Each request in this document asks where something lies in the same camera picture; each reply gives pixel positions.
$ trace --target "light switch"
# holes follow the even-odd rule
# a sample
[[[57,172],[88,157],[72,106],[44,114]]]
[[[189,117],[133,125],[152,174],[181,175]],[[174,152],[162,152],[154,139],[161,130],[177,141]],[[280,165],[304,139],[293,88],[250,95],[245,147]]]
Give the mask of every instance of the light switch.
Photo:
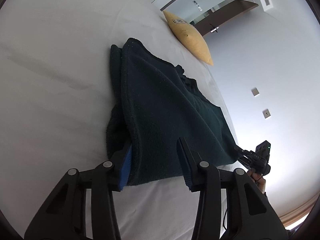
[[[263,111],[263,116],[264,116],[265,119],[267,119],[268,117],[271,116],[271,114],[270,114],[270,112],[269,112],[268,109],[266,109],[266,110]]]
[[[260,94],[257,88],[252,89],[251,92],[255,97]]]

